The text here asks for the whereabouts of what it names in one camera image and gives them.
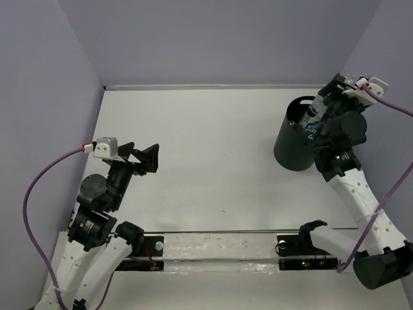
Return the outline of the clear bottle green-blue label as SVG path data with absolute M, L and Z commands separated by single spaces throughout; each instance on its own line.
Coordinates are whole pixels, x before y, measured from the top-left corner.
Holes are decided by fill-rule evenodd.
M 347 88 L 354 86 L 354 82 L 355 75 L 353 74 L 336 74 L 330 82 L 318 91 L 312 104 L 307 108 L 303 117 L 300 119 L 298 123 L 299 128 L 301 130 L 306 130 L 307 132 L 315 132 L 327 109 L 329 97 L 340 94 Z

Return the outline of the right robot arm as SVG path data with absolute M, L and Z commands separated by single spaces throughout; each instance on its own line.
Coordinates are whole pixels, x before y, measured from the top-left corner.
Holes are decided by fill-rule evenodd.
M 412 167 L 378 201 L 367 183 L 353 147 L 367 140 L 365 109 L 381 101 L 388 85 L 380 79 L 336 74 L 317 93 L 325 110 L 313 133 L 315 164 L 340 197 L 361 232 L 358 240 L 315 220 L 299 228 L 297 246 L 304 253 L 325 251 L 338 260 L 337 271 L 351 266 L 361 284 L 374 290 L 412 273 L 412 242 L 392 223 L 384 206 Z

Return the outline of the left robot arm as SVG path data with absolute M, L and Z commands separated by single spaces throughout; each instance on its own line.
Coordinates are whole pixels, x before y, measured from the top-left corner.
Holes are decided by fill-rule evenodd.
M 117 223 L 119 210 L 133 176 L 155 173 L 159 145 L 145 150 L 134 143 L 118 145 L 115 138 L 98 138 L 63 155 L 91 154 L 109 166 L 106 176 L 91 174 L 80 184 L 78 206 L 70 221 L 67 241 L 56 269 L 36 241 L 29 225 L 26 231 L 43 259 L 51 282 L 35 309 L 90 309 L 99 290 L 108 289 L 116 269 L 135 263 L 140 271 L 160 271 L 162 237 L 145 237 L 133 223 Z

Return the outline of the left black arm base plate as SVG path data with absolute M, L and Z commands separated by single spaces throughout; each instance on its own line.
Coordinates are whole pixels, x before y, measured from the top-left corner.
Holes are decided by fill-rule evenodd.
M 145 235 L 139 250 L 133 250 L 116 268 L 116 271 L 158 272 L 164 270 L 163 250 L 165 239 L 161 235 Z

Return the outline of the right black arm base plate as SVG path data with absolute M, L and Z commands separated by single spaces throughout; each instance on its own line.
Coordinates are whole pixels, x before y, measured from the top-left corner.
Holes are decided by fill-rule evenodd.
M 298 244 L 298 235 L 277 235 L 275 252 L 280 271 L 336 270 L 338 259 L 323 250 L 305 249 Z

